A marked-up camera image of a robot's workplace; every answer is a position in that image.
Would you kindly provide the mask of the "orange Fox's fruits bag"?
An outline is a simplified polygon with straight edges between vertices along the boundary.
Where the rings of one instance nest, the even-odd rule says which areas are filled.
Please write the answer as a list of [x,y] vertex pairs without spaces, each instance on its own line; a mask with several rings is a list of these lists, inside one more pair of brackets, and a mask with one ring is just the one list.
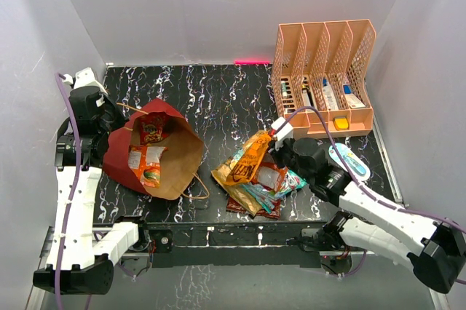
[[167,150],[164,146],[130,146],[128,167],[143,186],[159,188],[161,182],[160,159]]

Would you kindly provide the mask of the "gold snack bag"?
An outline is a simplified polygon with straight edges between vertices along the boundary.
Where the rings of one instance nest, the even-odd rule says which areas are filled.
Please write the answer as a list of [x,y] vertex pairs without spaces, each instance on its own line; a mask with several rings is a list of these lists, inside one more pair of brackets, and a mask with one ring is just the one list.
[[238,204],[246,209],[250,215],[256,216],[257,212],[262,209],[262,206],[240,185],[226,185],[226,178],[232,171],[232,168],[235,164],[236,161],[231,156],[222,162],[219,166],[217,166],[217,168],[212,170],[211,174],[216,182],[227,192],[231,198],[233,198]]

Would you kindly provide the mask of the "red paper bag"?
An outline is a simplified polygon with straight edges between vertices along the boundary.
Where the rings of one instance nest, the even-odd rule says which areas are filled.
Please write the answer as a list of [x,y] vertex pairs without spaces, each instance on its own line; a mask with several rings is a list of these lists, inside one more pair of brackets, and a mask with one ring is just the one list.
[[111,133],[103,171],[117,183],[156,198],[175,200],[196,178],[204,143],[184,116],[159,98],[136,109]]

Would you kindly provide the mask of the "teal Fox's candy bag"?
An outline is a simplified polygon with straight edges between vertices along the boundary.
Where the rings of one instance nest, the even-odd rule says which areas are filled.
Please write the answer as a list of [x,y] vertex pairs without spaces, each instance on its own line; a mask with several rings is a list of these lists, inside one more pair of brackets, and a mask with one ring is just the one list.
[[278,201],[284,198],[292,191],[298,191],[307,185],[307,182],[299,177],[295,172],[289,170],[286,172],[283,182],[278,190],[266,187],[262,183],[245,183],[240,184],[240,188],[249,193],[260,205],[271,213],[273,207]]

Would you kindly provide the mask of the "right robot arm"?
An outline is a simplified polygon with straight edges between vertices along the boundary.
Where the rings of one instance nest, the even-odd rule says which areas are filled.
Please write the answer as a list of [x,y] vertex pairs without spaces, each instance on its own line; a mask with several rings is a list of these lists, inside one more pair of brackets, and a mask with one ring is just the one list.
[[383,256],[438,293],[449,293],[459,282],[465,234],[456,223],[391,202],[331,164],[314,139],[274,138],[269,153],[278,167],[295,172],[319,199],[339,208],[318,234],[329,247],[356,247]]

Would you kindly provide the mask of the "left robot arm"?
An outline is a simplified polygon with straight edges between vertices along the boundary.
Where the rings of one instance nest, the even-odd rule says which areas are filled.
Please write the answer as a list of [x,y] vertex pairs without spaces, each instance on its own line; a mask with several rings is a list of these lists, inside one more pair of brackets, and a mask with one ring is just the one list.
[[33,285],[58,295],[105,295],[114,267],[132,248],[149,246],[139,217],[119,218],[95,241],[95,194],[112,131],[126,123],[118,106],[97,86],[75,87],[66,101],[70,116],[58,130],[55,148],[58,200],[54,234],[44,268]]

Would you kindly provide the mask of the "yellow item in organizer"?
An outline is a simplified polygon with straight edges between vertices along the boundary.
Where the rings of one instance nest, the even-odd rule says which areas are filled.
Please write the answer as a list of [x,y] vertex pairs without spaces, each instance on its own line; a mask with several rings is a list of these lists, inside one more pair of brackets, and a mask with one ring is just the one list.
[[345,116],[338,116],[333,119],[333,125],[336,130],[348,130],[350,123]]

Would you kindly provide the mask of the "white blue oval package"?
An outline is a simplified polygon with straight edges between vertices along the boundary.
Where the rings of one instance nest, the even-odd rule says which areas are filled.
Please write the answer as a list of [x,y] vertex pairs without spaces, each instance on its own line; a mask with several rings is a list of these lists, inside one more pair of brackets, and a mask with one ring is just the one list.
[[335,163],[343,169],[346,169],[344,166],[344,164],[346,164],[360,181],[367,181],[370,178],[371,171],[368,166],[357,157],[349,147],[343,143],[336,143],[336,149],[340,153],[343,161],[340,160],[333,146],[330,146],[328,149],[328,154]]

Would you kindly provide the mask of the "pink desk organizer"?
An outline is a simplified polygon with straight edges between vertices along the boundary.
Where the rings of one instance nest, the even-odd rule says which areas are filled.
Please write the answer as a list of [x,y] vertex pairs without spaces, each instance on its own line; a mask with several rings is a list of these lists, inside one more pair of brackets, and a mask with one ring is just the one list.
[[[271,83],[277,114],[289,120],[296,138],[372,131],[366,72],[375,41],[369,19],[278,26]],[[338,116],[347,118],[348,130],[335,129]]]

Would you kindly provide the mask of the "pink tape strip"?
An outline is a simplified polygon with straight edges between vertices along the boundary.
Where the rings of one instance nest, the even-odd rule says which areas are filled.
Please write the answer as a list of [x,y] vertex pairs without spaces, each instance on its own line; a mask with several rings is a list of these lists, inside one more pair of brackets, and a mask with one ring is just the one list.
[[235,60],[235,65],[268,65],[270,62],[268,60]]

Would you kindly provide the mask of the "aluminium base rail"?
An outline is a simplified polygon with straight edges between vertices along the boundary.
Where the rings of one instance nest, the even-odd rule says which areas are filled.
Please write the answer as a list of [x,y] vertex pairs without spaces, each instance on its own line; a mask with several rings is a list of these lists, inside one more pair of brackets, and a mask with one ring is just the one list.
[[65,309],[448,309],[402,266],[302,245],[316,222],[150,223],[156,245],[125,254],[105,295]]

